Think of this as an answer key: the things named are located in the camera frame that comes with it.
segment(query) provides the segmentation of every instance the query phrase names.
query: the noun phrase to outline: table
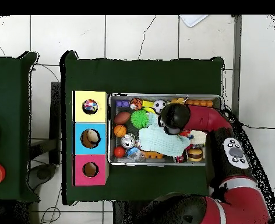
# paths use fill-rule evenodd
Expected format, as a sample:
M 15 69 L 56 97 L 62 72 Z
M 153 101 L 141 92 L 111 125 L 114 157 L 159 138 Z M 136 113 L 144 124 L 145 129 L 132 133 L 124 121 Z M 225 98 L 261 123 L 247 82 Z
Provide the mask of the table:
M 106 185 L 72 185 L 72 91 L 221 95 L 222 58 L 210 60 L 120 61 L 61 58 L 62 200 L 153 200 L 173 191 L 207 195 L 204 166 L 111 166 Z

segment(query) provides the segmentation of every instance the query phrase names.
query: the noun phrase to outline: orange disc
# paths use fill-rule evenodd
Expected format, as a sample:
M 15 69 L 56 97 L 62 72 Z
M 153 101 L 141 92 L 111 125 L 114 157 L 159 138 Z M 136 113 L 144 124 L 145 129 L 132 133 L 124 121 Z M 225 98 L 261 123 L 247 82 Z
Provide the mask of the orange disc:
M 122 138 L 126 134 L 126 127 L 122 124 L 117 125 L 114 128 L 114 134 L 116 135 L 116 137 Z

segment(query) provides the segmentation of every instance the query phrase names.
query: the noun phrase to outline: red ball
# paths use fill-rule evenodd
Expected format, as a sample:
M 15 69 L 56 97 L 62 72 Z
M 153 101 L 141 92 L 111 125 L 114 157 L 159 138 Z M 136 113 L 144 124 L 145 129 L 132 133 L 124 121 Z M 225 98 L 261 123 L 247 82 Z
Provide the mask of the red ball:
M 122 146 L 118 146 L 115 148 L 114 154 L 117 158 L 122 158 L 125 154 L 125 149 Z

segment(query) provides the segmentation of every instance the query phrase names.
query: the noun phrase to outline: football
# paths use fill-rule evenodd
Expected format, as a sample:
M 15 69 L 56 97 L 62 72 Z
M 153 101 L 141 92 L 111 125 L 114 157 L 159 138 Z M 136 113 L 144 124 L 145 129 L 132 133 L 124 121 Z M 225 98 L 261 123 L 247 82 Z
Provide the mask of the football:
M 162 109 L 167 105 L 167 103 L 164 100 L 156 100 L 153 104 L 154 111 L 157 114 L 160 114 Z
M 128 120 L 130 120 L 131 118 L 131 114 L 127 111 L 123 111 L 121 113 L 118 113 L 114 119 L 114 122 L 116 124 L 124 124 L 126 123 Z

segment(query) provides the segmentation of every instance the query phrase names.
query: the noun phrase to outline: green table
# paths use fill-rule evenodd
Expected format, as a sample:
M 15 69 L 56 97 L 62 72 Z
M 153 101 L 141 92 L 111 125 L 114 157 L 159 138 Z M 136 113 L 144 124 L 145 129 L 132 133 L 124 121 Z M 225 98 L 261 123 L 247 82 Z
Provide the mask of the green table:
M 63 201 L 153 200 L 173 191 L 207 195 L 204 166 L 111 166 L 106 185 L 73 186 L 72 91 L 221 95 L 222 67 L 219 57 L 119 61 L 76 59 L 75 52 L 66 52 L 61 58 Z
M 29 72 L 37 53 L 0 57 L 0 199 L 37 201 L 26 183 L 29 164 Z

